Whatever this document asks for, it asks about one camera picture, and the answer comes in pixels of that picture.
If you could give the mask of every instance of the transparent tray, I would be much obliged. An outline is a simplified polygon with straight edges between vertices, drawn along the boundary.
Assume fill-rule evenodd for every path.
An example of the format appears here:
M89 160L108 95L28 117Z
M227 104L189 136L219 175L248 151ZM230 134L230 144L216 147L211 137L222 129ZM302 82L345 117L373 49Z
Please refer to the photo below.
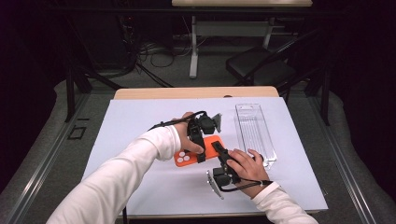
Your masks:
M234 122L240 149L246 152L249 148L255 149L262 154L265 169L270 169L276 161L276 154L261 106L242 104L236 105L235 110Z

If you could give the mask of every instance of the black chair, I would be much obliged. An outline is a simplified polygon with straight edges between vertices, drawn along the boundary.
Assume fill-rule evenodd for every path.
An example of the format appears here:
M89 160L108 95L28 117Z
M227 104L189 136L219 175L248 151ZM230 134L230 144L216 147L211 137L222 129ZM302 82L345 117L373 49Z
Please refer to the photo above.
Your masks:
M296 53L313 43L319 33L320 30L314 30L298 36L272 52L255 47L238 53L226 61L226 69L238 79L235 86L274 86L279 94L286 93L287 102L291 86L318 71L318 68L314 68L301 74L292 62Z

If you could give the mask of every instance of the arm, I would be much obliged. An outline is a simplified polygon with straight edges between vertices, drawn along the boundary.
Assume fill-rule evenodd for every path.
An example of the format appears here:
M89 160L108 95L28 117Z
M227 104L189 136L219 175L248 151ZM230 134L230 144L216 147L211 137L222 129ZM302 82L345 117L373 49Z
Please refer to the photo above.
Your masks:
M184 122L140 135L78 184L48 223L114 223L154 160L169 160L181 148L204 151L187 138Z
M236 161L227 161L239 176L252 180L269 180L268 174L262 167L262 158L255 150L249 150L256 160L241 151L229 151ZM248 184L242 181L237 186ZM250 196L257 208L267 215L268 219L274 223L317 223L300 207L276 182L269 186L254 186L242 189L246 195Z

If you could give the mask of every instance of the white long-sleeve shirt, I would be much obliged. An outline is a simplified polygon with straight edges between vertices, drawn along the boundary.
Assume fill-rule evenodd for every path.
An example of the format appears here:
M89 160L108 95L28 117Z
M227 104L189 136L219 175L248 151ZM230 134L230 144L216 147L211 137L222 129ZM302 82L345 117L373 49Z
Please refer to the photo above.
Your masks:
M180 149L174 126L140 135L78 184L47 223L114 223L154 160L170 160ZM275 223L317 223L275 182L252 201Z

